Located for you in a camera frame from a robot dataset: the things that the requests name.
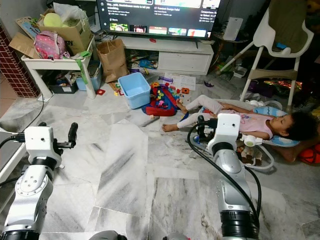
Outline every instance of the white side table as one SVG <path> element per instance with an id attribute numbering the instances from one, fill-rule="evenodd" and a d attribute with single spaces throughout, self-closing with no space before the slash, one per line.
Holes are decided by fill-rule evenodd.
<path id="1" fill-rule="evenodd" d="M 89 52 L 91 52 L 93 55 L 96 54 L 96 42 L 94 36 L 92 37 L 89 46 L 87 48 Z M 88 64 L 90 61 L 91 56 L 85 57 L 83 60 L 81 60 L 84 73 L 87 78 L 87 84 L 86 92 L 87 96 L 90 99 L 94 99 L 96 97 L 96 93 L 94 90 L 94 87 L 91 82 L 91 78 L 88 72 Z M 48 101 L 52 96 L 52 92 L 49 90 L 43 79 L 41 78 L 40 74 L 37 72 L 37 70 L 76 70 L 80 71 L 80 68 L 75 60 L 73 59 L 33 59 L 29 58 L 25 55 L 21 58 L 22 61 L 24 61 L 26 67 L 28 68 L 29 72 L 31 73 L 35 83 L 38 85 L 41 93 L 43 94 L 43 98 Z"/>

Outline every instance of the red brick wall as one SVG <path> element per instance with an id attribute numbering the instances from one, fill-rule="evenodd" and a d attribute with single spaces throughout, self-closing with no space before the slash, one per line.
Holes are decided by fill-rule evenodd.
<path id="1" fill-rule="evenodd" d="M 35 98 L 40 92 L 15 50 L 9 47 L 9 43 L 8 36 L 0 24 L 0 72 L 19 97 Z"/>

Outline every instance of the television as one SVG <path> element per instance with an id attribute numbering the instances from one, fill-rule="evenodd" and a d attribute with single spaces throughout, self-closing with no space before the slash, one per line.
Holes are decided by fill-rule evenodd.
<path id="1" fill-rule="evenodd" d="M 221 0 L 96 0 L 102 30 L 208 39 Z"/>

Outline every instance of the paper bag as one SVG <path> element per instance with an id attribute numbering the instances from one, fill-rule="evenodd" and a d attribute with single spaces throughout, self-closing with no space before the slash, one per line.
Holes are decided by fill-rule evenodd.
<path id="1" fill-rule="evenodd" d="M 119 77 L 129 74 L 124 43 L 121 39 L 105 41 L 96 49 L 103 67 L 102 79 L 106 83 L 117 81 Z"/>

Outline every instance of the white tv cabinet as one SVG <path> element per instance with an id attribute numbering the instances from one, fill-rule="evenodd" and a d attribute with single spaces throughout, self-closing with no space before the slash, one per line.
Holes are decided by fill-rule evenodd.
<path id="1" fill-rule="evenodd" d="M 152 73 L 173 73 L 188 75 L 207 75 L 214 51 L 210 44 L 193 41 L 156 39 L 119 36 L 126 49 L 159 51 L 157 69 Z"/>

